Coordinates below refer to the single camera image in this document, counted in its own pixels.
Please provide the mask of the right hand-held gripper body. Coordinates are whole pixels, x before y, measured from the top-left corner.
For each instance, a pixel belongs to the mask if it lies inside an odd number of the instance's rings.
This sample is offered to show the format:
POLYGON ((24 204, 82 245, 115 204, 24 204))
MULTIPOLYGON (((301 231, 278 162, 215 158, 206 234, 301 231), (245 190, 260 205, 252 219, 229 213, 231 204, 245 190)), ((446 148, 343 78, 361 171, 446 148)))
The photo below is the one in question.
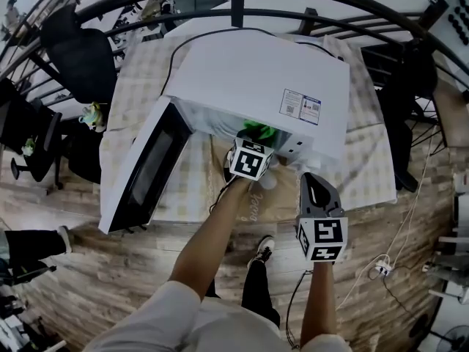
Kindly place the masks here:
POLYGON ((303 173, 300 179, 300 213, 295 233, 305 259, 311 262, 335 262, 347 246, 348 218, 339 192, 310 172, 303 173))

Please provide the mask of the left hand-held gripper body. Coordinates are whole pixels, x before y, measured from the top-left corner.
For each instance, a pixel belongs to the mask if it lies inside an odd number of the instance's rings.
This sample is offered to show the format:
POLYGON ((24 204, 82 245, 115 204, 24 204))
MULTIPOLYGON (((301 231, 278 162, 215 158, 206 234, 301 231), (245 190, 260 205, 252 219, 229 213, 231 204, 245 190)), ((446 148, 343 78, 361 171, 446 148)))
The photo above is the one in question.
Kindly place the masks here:
POLYGON ((274 130, 241 130, 224 160, 224 180, 259 180, 273 157, 274 130))

